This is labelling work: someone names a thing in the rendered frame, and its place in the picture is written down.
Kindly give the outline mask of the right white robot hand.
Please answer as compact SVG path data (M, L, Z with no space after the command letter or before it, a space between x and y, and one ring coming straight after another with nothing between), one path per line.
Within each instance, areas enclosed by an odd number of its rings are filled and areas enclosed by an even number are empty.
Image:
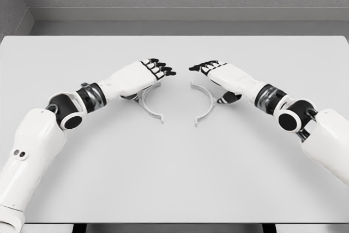
M189 70L203 73L225 90L242 95L251 103L255 102L258 93L266 85L233 64L222 61L203 62L190 67Z

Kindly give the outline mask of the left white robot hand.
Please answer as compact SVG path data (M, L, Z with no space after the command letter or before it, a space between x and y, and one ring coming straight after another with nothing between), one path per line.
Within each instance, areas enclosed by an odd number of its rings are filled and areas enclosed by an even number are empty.
M106 81L105 97L107 102L117 97L128 97L155 84L176 72L156 58L136 61L113 73Z

